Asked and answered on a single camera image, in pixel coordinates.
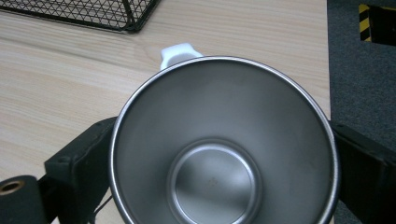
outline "light wood surface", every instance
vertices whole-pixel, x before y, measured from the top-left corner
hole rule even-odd
[[[160,50],[268,64],[330,115],[326,1],[162,0],[136,35],[0,11],[0,180],[44,174],[43,162],[96,121],[117,116],[159,70]],[[121,223],[110,203],[98,223]]]

